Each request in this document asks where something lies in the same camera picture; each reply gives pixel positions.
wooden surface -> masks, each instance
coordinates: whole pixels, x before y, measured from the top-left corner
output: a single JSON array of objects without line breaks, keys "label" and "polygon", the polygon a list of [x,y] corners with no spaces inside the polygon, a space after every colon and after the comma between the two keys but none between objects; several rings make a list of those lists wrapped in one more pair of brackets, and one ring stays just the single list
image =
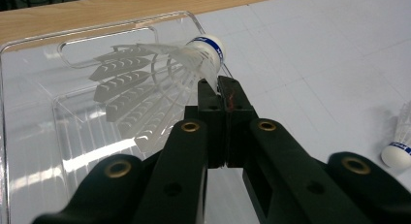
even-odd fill
[{"label": "wooden surface", "polygon": [[0,45],[96,24],[174,11],[201,14],[264,0],[81,0],[0,13]]}]

brass screw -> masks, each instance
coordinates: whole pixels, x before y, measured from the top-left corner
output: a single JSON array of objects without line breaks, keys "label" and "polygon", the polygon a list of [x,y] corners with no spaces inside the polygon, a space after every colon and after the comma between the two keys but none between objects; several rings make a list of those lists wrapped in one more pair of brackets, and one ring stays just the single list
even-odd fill
[{"label": "brass screw", "polygon": [[131,164],[126,160],[117,160],[108,164],[104,170],[106,176],[118,178],[126,176],[131,170]]},{"label": "brass screw", "polygon": [[342,160],[342,165],[348,169],[349,171],[359,174],[359,175],[367,175],[371,173],[371,169],[369,168],[366,163],[356,157],[344,157]]},{"label": "brass screw", "polygon": [[181,129],[185,132],[196,132],[200,129],[200,125],[196,122],[186,122],[181,125]]},{"label": "brass screw", "polygon": [[277,128],[272,122],[264,120],[258,123],[258,127],[264,131],[273,131]]}]

red marking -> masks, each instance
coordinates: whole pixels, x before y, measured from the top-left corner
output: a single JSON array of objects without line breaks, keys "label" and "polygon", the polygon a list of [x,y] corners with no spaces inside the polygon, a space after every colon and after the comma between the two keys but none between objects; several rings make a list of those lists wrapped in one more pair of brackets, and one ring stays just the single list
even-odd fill
[{"label": "red marking", "polygon": [[234,106],[234,94],[235,94],[235,92],[234,92],[234,90],[233,90],[232,92],[233,92],[233,93],[231,93],[231,94],[230,94],[230,97],[229,97],[229,104],[228,104],[229,107],[227,107],[230,112],[232,112],[233,109],[234,109],[234,107],[235,107],[235,106]]}]

white shuttlecock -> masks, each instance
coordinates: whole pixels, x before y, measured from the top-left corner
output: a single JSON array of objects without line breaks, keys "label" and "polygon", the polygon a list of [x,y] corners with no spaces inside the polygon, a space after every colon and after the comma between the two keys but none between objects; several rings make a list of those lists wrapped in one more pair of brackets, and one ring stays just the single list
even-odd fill
[{"label": "white shuttlecock", "polygon": [[121,138],[134,138],[141,152],[161,149],[187,105],[197,105],[197,82],[206,79],[217,92],[225,50],[215,37],[202,35],[185,46],[121,45],[95,58],[102,64],[90,76],[99,81],[94,100],[106,104],[107,121]]},{"label": "white shuttlecock", "polygon": [[411,167],[411,102],[402,107],[394,141],[384,148],[381,158],[387,166],[394,169]]}]

transparent plastic tray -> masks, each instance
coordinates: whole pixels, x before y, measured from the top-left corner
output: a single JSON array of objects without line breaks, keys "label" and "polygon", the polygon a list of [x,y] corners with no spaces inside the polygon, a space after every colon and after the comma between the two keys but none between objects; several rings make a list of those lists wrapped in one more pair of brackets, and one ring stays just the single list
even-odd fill
[{"label": "transparent plastic tray", "polygon": [[[102,158],[149,156],[133,139],[122,140],[105,106],[93,101],[93,58],[115,45],[184,45],[203,33],[193,15],[176,12],[2,46],[1,223],[31,223],[61,210]],[[221,73],[230,74],[225,67]]]}]

